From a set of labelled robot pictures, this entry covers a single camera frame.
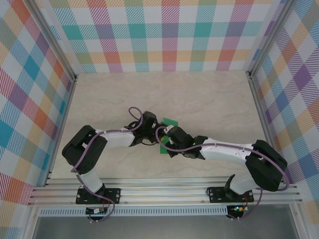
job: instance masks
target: black mounting bracket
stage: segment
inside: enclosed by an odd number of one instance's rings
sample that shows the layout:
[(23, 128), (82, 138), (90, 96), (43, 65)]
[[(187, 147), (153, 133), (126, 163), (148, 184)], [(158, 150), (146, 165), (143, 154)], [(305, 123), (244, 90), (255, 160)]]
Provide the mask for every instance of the black mounting bracket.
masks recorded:
[[(111, 199), (115, 204), (120, 203), (121, 198), (121, 189), (120, 188), (104, 188), (102, 192), (96, 192), (99, 195), (103, 195), (106, 198)], [(84, 188), (80, 187), (76, 196), (75, 204), (105, 204), (108, 205), (108, 202), (104, 202), (103, 199), (96, 197), (86, 191)]]
[(253, 192), (247, 191), (242, 195), (233, 195), (232, 199), (226, 196), (224, 187), (209, 187), (206, 190), (210, 203), (252, 203), (254, 201)]

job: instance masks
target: beige surface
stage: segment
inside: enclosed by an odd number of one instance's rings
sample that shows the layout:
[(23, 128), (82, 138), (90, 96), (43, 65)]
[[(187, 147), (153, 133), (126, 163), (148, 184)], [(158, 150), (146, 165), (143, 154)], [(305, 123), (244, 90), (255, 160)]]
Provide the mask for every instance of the beige surface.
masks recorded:
[[(81, 74), (66, 121), (52, 178), (74, 178), (62, 148), (84, 125), (118, 129), (134, 119), (128, 108), (151, 111), (159, 120), (176, 120), (192, 136), (254, 143), (264, 134), (243, 71)], [(212, 177), (244, 172), (216, 160), (170, 158), (159, 145), (104, 150), (101, 178)]]

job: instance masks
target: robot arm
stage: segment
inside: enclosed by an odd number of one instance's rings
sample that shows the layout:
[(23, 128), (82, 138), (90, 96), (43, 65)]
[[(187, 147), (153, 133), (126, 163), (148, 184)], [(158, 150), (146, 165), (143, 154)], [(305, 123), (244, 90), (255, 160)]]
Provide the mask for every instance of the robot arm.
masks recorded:
[[(133, 130), (135, 126), (140, 123), (141, 125)], [(110, 132), (94, 129), (90, 125), (85, 125), (63, 148), (62, 155), (67, 162), (75, 168), (73, 171), (87, 189), (93, 193), (104, 196), (106, 189), (95, 168), (102, 151), (105, 148), (118, 146), (135, 146), (142, 143), (144, 139), (154, 143), (156, 142), (155, 130), (161, 126), (167, 125), (158, 123), (156, 116), (151, 112), (144, 112), (138, 121), (134, 121), (120, 130), (110, 130)], [(164, 136), (163, 130), (160, 131), (160, 135), (161, 137)], [(96, 138), (89, 147), (88, 144), (93, 137)], [(77, 166), (86, 147), (89, 148), (83, 160)]]
[[(128, 132), (138, 124), (141, 124), (139, 128)], [(287, 167), (286, 160), (265, 141), (258, 140), (254, 144), (230, 144), (206, 136), (193, 138), (180, 127), (159, 124), (156, 116), (151, 112), (144, 112), (138, 121), (130, 123), (121, 130), (105, 132), (86, 125), (64, 147), (62, 155), (70, 165), (75, 167), (86, 149), (85, 145), (88, 145), (91, 139), (96, 137), (88, 148), (85, 157), (76, 167), (76, 174), (86, 188), (97, 195), (105, 196), (105, 186), (95, 169), (104, 148), (135, 146), (142, 143), (144, 139), (148, 139), (151, 143), (158, 143), (159, 139), (165, 135), (169, 137), (169, 142), (165, 146), (168, 148), (170, 157), (180, 153), (189, 158), (221, 159), (247, 167), (249, 172), (242, 176), (232, 175), (223, 188), (224, 195), (232, 202), (238, 198), (238, 195), (255, 188), (268, 191), (278, 190), (283, 177), (282, 173), (273, 164), (254, 152), (260, 152), (270, 158), (282, 171), (285, 171)]]
[(287, 162), (265, 141), (257, 140), (254, 144), (233, 144), (216, 141), (206, 136), (193, 138), (180, 127), (172, 125), (166, 127), (164, 132), (170, 138), (165, 145), (167, 148), (177, 150), (193, 148), (182, 152), (168, 149), (170, 157), (181, 153), (189, 158), (220, 159), (242, 165), (248, 169), (245, 175), (232, 175), (229, 178), (224, 188), (229, 199), (256, 188), (272, 192), (278, 190), (283, 175), (273, 164), (254, 152), (259, 152), (270, 158), (282, 171), (285, 171)]

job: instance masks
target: plaid wallpaper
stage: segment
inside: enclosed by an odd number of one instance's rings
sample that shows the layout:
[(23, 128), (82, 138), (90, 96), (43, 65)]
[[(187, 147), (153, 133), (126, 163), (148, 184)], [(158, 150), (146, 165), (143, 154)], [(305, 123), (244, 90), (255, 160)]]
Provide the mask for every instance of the plaid wallpaper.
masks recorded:
[(0, 239), (17, 238), (71, 81), (22, 0), (0, 0)]
[(270, 23), (269, 23), (269, 25), (267, 27), (267, 30), (265, 31), (265, 33), (264, 33), (264, 35), (263, 35), (263, 37), (262, 37), (262, 39), (261, 39), (261, 41), (260, 41), (260, 43), (258, 45), (258, 48), (257, 48), (257, 50), (256, 50), (256, 52), (254, 54), (254, 57), (253, 57), (251, 63), (249, 64), (249, 67), (248, 67), (247, 71), (251, 71), (252, 70), (252, 68), (253, 68), (253, 66), (254, 66), (254, 64), (256, 62), (256, 59), (257, 59), (261, 49), (263, 49), (263, 47), (265, 45), (265, 42), (266, 42), (266, 40), (268, 38), (268, 35), (269, 35), (271, 29), (273, 28), (276, 20), (278, 19), (279, 15), (280, 15), (283, 7), (284, 7), (285, 2), (286, 2), (286, 0), (280, 0), (280, 3), (279, 3), (279, 5), (278, 5), (278, 7), (277, 7), (277, 9), (275, 11), (275, 14), (273, 15), (273, 17), (272, 17), (272, 19), (271, 19), (271, 21), (270, 21)]
[(273, 2), (49, 1), (84, 72), (243, 69)]
[(319, 235), (319, 0), (300, 0), (256, 84), (274, 142)]

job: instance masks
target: aluminum frame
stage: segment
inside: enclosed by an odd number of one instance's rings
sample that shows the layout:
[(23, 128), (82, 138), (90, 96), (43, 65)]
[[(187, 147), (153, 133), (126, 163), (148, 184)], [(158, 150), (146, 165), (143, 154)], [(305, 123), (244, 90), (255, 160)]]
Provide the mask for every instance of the aluminum frame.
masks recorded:
[[(223, 187), (228, 177), (212, 178), (143, 178), (102, 179), (106, 188), (121, 188), (117, 207), (125, 206), (198, 206), (236, 205), (236, 203), (210, 203), (206, 194), (208, 187)], [(77, 179), (48, 179), (45, 187), (36, 187), (31, 195), (30, 207), (81, 207), (75, 204)], [(255, 204), (260, 191), (253, 190)], [(302, 197), (296, 185), (284, 192), (264, 191), (261, 204), (298, 204)]]

